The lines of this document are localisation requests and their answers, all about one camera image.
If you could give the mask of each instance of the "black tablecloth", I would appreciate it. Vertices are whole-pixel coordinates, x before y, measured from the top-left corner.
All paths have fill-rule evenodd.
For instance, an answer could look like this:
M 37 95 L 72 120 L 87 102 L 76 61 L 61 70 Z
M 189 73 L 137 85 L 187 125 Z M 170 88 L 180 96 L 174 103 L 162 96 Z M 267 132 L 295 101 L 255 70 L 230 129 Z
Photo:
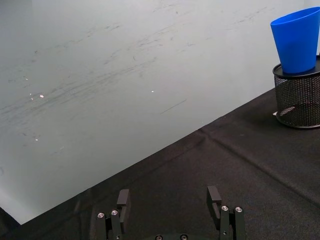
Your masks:
M 320 129 L 285 127 L 271 90 L 8 233 L 4 239 L 96 239 L 99 212 L 131 192 L 125 240 L 158 233 L 217 239 L 206 187 L 242 206 L 248 239 L 320 239 Z

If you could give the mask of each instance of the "black metal mesh container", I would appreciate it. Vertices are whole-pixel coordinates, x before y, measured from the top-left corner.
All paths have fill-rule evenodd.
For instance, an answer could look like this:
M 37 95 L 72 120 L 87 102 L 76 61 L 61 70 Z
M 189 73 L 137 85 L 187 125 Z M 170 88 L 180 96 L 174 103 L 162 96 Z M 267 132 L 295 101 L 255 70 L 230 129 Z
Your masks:
M 320 56 L 309 71 L 288 74 L 278 64 L 273 74 L 278 121 L 294 128 L 320 127 Z

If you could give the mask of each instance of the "plastic cup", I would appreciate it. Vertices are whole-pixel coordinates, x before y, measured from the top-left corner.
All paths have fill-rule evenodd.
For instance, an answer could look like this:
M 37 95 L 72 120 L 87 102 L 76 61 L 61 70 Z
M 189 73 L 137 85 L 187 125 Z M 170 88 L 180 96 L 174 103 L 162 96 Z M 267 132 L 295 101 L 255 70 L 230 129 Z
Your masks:
M 320 6 L 300 10 L 271 22 L 278 56 L 285 73 L 315 67 L 320 27 Z

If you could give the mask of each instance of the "white wall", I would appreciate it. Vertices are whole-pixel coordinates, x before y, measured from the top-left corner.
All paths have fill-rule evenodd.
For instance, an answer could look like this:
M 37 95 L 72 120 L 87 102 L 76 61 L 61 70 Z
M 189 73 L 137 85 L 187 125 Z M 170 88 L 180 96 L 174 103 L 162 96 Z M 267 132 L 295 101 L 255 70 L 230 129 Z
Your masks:
M 271 89 L 269 23 L 315 3 L 1 0 L 0 206 L 24 223 Z

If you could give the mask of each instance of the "screw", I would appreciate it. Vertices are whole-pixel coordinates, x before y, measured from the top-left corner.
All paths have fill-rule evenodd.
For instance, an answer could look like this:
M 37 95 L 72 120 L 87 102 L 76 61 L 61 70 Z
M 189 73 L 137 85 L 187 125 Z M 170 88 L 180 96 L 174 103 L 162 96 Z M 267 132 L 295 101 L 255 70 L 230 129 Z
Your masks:
M 241 207 L 238 207 L 238 206 L 235 208 L 235 210 L 236 210 L 238 213 L 241 213 L 241 212 L 242 212 L 242 208 L 241 208 Z
M 188 236 L 183 234 L 180 236 L 180 239 L 181 240 L 188 240 Z
M 117 210 L 113 210 L 112 212 L 111 212 L 111 215 L 113 215 L 113 216 L 115 216 L 115 215 L 117 215 L 118 214 L 118 211 Z
M 103 212 L 100 212 L 99 214 L 98 214 L 98 218 L 103 218 L 105 216 L 105 214 L 103 213 Z

